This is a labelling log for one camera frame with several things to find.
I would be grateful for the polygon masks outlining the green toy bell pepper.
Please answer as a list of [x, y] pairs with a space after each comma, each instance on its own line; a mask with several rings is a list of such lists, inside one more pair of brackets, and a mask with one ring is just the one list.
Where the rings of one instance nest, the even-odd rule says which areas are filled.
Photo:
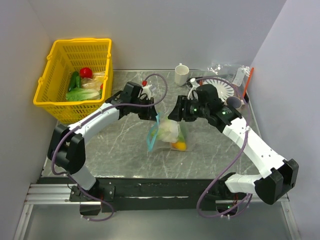
[[178, 141], [186, 142], [188, 137], [188, 128], [185, 122], [179, 123], [179, 133], [178, 133]]

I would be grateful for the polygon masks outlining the white toy cauliflower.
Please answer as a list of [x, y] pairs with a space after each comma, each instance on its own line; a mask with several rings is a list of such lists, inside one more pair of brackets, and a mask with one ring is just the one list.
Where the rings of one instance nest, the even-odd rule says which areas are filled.
[[176, 143], [178, 141], [179, 130], [178, 122], [165, 119], [159, 124], [157, 137], [162, 142]]

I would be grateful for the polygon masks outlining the clear bag with blue zipper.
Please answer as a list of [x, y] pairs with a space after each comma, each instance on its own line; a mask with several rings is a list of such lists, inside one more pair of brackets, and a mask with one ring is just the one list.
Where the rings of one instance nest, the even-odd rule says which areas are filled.
[[179, 152], [193, 150], [195, 143], [192, 142], [192, 134], [185, 122], [170, 120], [163, 114], [158, 114], [155, 119], [155, 123], [146, 137], [149, 152], [158, 149], [170, 149]]

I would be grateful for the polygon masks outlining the yellow orange toy mango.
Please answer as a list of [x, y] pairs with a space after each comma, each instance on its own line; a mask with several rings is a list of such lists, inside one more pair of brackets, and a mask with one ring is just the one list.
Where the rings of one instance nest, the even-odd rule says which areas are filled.
[[175, 143], [171, 143], [171, 147], [178, 151], [186, 151], [187, 150], [187, 144], [184, 141], [177, 141]]

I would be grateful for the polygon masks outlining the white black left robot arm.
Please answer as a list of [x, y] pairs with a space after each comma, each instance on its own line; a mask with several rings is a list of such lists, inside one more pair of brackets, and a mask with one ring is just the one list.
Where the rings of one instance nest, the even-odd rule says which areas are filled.
[[136, 114], [141, 120], [155, 121], [154, 98], [146, 88], [134, 82], [127, 82], [123, 90], [109, 97], [93, 113], [84, 119], [65, 126], [55, 127], [47, 157], [51, 166], [58, 166], [81, 188], [81, 195], [88, 201], [95, 200], [100, 193], [97, 179], [85, 166], [86, 144], [108, 125], [129, 114]]

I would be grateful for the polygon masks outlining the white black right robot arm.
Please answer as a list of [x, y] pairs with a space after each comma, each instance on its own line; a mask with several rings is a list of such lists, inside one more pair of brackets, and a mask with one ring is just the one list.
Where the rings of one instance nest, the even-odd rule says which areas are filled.
[[236, 108], [222, 102], [213, 85], [201, 85], [195, 92], [196, 99], [179, 95], [168, 118], [176, 122], [206, 119], [240, 147], [258, 169], [256, 175], [229, 173], [217, 180], [222, 198], [230, 199], [237, 193], [255, 194], [264, 203], [272, 205], [295, 186], [299, 165], [294, 159], [286, 160], [272, 150]]

